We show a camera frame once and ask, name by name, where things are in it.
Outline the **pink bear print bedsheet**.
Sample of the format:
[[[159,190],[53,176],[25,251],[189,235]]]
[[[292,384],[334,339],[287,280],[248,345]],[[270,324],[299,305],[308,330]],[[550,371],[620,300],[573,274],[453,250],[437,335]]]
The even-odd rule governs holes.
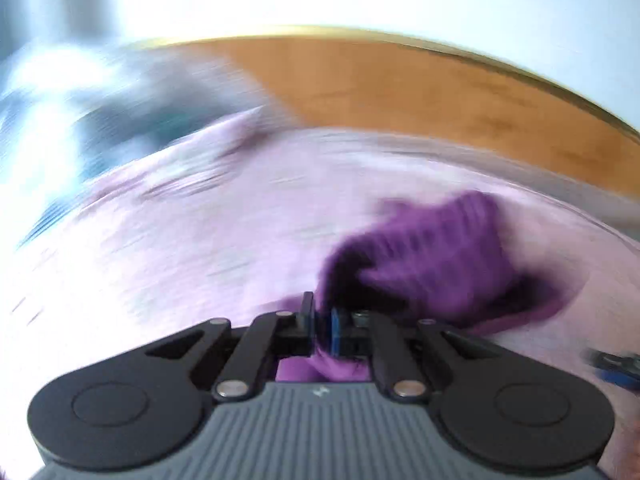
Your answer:
[[[1,257],[1,467],[42,465],[27,428],[47,382],[208,320],[244,325],[318,284],[324,259],[398,200],[494,196],[519,266],[573,301],[503,334],[508,348],[588,376],[587,348],[639,349],[639,204],[432,139],[314,128],[270,136],[192,195],[128,192],[74,211]]]

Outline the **purple garment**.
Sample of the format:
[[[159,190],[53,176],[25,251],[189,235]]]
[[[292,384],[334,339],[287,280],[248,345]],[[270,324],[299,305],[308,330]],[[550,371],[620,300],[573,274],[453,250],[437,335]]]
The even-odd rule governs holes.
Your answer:
[[[401,325],[427,318],[480,336],[547,321],[574,292],[553,271],[516,264],[505,228],[498,200],[482,192],[436,206],[392,203],[326,258],[317,315],[329,323],[335,311],[378,311]]]

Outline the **teal blue blanket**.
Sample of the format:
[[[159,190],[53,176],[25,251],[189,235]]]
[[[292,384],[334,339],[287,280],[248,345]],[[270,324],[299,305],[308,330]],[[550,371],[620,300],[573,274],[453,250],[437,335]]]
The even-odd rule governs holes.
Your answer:
[[[221,117],[266,108],[221,58],[60,44],[1,63],[1,247],[74,208],[84,184]]]

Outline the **wooden bed frame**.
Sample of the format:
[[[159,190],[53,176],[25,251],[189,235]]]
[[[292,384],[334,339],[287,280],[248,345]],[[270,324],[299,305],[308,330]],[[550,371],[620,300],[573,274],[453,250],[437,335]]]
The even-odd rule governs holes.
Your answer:
[[[637,130],[489,58],[372,32],[318,30],[185,48],[228,58],[307,124],[431,136],[639,195]]]

